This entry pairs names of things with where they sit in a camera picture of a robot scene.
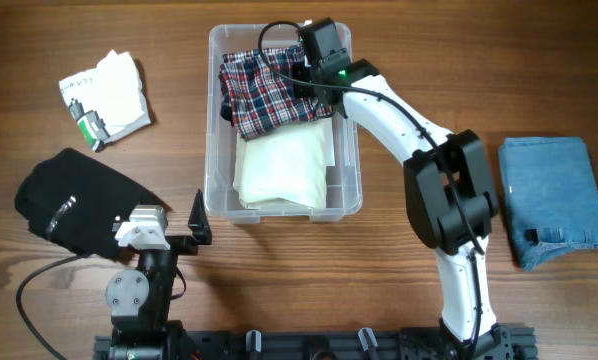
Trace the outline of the red navy plaid shirt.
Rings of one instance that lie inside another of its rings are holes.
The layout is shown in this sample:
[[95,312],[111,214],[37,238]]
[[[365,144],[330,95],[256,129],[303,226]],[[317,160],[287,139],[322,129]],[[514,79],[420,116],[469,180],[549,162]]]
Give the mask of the red navy plaid shirt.
[[315,97],[301,97],[290,79],[304,65],[299,45],[228,53],[218,79],[221,117],[245,140],[290,123],[312,122],[334,114]]

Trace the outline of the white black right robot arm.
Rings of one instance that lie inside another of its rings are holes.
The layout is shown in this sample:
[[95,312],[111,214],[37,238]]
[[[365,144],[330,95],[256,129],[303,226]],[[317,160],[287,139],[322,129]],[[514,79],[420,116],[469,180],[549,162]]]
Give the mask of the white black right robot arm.
[[299,96],[361,125],[401,163],[408,220],[437,261],[441,347],[455,359],[488,353],[498,324],[485,260],[499,205],[480,138],[426,119],[366,60],[296,65],[291,79]]

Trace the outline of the blue denim jeans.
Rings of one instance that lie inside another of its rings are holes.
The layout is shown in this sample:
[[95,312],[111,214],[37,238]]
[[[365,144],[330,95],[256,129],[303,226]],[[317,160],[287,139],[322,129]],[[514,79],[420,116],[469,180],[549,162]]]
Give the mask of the blue denim jeans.
[[598,249],[598,188],[583,139],[507,138],[499,163],[508,231],[522,269]]

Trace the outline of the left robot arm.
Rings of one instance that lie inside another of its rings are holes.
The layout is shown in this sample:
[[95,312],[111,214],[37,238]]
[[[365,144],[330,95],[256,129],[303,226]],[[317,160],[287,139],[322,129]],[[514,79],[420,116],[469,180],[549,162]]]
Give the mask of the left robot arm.
[[138,205],[113,225],[114,238],[122,248],[139,255],[133,269],[115,274],[105,298],[111,310],[112,334],[97,337],[95,359],[200,359],[199,347],[182,322],[171,320],[176,278],[182,278],[177,262],[195,256],[201,245],[212,243],[204,209],[203,192],[195,195],[188,219],[189,235],[168,235],[166,210],[160,205]]

